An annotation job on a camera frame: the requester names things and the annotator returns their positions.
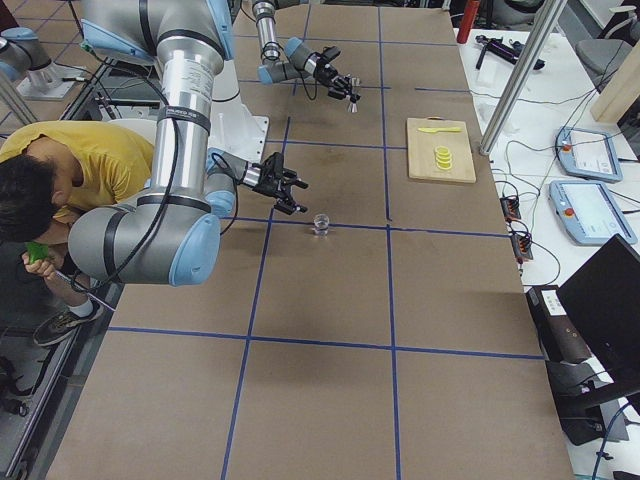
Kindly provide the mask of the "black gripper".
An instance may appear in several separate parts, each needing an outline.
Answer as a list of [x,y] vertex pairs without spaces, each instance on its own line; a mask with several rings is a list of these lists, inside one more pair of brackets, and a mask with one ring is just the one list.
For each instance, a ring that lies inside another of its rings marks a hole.
[[307,189],[308,184],[301,180],[296,171],[284,169],[284,155],[271,154],[263,163],[252,163],[251,171],[258,174],[254,192],[264,196],[274,196],[274,209],[286,215],[306,213],[308,208],[299,204],[287,188]]
[[327,95],[337,100],[348,100],[348,89],[360,86],[360,78],[350,75],[340,75],[326,60],[319,59],[314,72],[314,78],[325,86]]

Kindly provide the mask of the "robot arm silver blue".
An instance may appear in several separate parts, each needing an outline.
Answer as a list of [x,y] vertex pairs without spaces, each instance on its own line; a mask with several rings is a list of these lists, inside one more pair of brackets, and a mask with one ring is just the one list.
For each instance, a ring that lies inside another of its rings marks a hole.
[[153,65],[160,99],[152,171],[143,190],[95,208],[72,227],[69,253],[99,281],[195,285],[208,279],[221,239],[222,191],[245,185],[293,214],[300,185],[281,154],[261,163],[209,150],[214,80],[234,56],[224,1],[87,1],[85,42]]
[[257,69],[263,84],[276,84],[288,80],[307,78],[327,89],[327,95],[337,100],[348,100],[349,111],[357,111],[360,85],[357,77],[341,74],[333,65],[341,54],[337,46],[313,50],[299,37],[291,37],[284,45],[277,38],[275,14],[279,10],[294,6],[313,4],[313,1],[252,1],[251,10],[261,47],[261,65]]

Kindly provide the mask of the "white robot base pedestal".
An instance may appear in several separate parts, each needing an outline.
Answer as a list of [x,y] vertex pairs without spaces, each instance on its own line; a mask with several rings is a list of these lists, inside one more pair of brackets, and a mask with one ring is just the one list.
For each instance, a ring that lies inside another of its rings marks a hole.
[[249,162],[262,160],[269,118],[254,116],[244,104],[235,62],[225,60],[214,78],[208,146]]

